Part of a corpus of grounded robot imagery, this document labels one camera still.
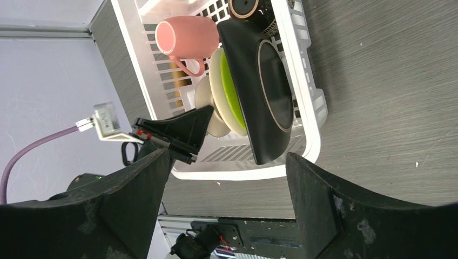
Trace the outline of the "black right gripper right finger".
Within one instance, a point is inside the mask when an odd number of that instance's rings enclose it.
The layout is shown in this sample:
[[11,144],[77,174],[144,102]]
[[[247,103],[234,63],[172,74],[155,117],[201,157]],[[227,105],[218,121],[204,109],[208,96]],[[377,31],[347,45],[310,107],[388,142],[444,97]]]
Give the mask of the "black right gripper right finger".
[[302,258],[457,258],[457,203],[385,196],[296,153],[285,165]]

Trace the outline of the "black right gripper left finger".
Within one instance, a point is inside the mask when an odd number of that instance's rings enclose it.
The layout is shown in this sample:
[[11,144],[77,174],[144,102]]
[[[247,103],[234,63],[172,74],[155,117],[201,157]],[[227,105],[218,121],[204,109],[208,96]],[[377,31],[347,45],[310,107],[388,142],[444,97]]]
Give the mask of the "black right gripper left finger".
[[48,200],[1,206],[1,258],[146,258],[170,161],[156,150]]

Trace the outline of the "white patterned bowl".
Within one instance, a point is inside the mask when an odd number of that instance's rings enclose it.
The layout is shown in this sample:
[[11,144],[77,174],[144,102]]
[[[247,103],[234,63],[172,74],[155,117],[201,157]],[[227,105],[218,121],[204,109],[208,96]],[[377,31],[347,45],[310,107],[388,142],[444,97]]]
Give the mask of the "white patterned bowl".
[[227,127],[241,137],[247,136],[247,130],[235,118],[224,92],[223,81],[221,78],[221,57],[223,50],[217,48],[209,59],[210,87],[216,108]]

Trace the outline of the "green plastic plate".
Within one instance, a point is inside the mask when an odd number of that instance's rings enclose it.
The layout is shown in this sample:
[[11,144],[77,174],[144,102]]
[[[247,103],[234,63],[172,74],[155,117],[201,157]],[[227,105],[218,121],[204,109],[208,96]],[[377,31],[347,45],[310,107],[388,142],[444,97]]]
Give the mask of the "green plastic plate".
[[224,51],[222,52],[220,60],[220,73],[224,92],[231,112],[234,118],[236,119],[237,123],[241,126],[245,133],[247,133],[247,128],[244,121],[243,113],[241,111],[239,98],[235,90],[235,85],[232,79],[232,75]]

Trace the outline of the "cream pink cup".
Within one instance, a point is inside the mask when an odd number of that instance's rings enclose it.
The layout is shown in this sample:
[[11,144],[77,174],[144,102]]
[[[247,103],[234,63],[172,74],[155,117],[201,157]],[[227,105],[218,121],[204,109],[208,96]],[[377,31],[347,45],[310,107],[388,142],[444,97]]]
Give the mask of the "cream pink cup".
[[[155,29],[155,40],[162,54],[191,77],[205,72],[204,59],[209,58],[220,43],[217,24],[209,17],[175,16],[162,20]],[[193,59],[199,64],[194,73],[181,62]]]

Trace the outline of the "teal square plate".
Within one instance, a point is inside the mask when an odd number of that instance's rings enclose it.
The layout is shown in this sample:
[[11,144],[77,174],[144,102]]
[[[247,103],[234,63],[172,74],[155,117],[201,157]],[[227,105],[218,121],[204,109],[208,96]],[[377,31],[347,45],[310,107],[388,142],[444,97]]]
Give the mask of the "teal square plate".
[[247,127],[254,161],[264,165],[286,150],[294,120],[292,91],[278,50],[241,19],[217,25]]

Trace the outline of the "brown ceramic bowl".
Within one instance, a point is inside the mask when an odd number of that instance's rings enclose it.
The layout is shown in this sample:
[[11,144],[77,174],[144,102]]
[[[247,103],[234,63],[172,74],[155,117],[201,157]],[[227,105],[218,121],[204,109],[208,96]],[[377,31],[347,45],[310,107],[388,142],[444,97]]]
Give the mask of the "brown ceramic bowl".
[[269,0],[229,0],[228,7],[232,19],[249,21],[268,37],[275,36],[279,31]]

